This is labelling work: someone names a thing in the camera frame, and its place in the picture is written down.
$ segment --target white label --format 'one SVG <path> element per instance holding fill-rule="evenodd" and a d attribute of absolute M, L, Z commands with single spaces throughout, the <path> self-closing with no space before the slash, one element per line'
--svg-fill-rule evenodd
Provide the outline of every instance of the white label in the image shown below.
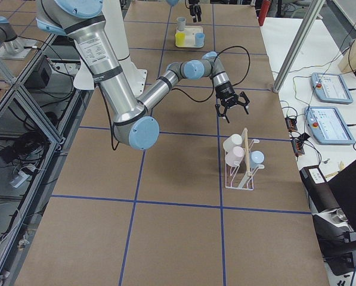
<path fill-rule="evenodd" d="M 309 173 L 316 184 L 325 183 L 325 180 L 322 178 L 322 175 L 318 169 L 309 169 Z"/>
<path fill-rule="evenodd" d="M 80 47 L 89 66 L 110 59 L 100 38 L 94 38 L 80 43 Z"/>

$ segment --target robotic arm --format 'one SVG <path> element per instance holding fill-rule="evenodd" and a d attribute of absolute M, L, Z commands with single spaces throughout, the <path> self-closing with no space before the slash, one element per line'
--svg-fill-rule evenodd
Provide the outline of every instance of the robotic arm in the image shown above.
<path fill-rule="evenodd" d="M 10 22 L 3 16 L 0 16 L 0 42 L 3 42 L 6 52 L 11 55 L 24 50 L 23 42 L 16 35 Z"/>
<path fill-rule="evenodd" d="M 207 76 L 213 80 L 216 96 L 225 110 L 237 104 L 248 105 L 238 100 L 239 96 L 228 79 L 215 52 L 206 54 L 201 60 L 172 63 L 165 74 L 159 77 L 138 99 L 123 73 L 112 46 L 104 31 L 106 23 L 101 10 L 102 0 L 68 1 L 37 0 L 38 27 L 44 31 L 67 35 L 79 45 L 83 59 L 93 75 L 94 82 L 108 100 L 114 111 L 113 129 L 116 139 L 134 149 L 145 150 L 159 136 L 157 121 L 148 116 L 181 79 L 199 79 Z"/>

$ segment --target gray cup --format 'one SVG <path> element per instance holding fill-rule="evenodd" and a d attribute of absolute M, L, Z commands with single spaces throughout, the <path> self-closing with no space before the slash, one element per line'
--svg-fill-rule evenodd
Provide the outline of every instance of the gray cup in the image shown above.
<path fill-rule="evenodd" d="M 184 31 L 185 29 L 185 17 L 177 18 L 178 31 Z"/>

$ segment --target blue cup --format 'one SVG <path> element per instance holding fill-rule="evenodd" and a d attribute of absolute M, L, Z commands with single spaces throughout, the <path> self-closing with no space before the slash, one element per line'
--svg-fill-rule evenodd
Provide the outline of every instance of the blue cup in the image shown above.
<path fill-rule="evenodd" d="M 196 33 L 195 34 L 195 46 L 204 46 L 204 33 Z"/>
<path fill-rule="evenodd" d="M 256 168 L 258 164 L 264 162 L 264 154 L 260 151 L 251 152 L 249 158 L 249 165 L 251 169 Z"/>

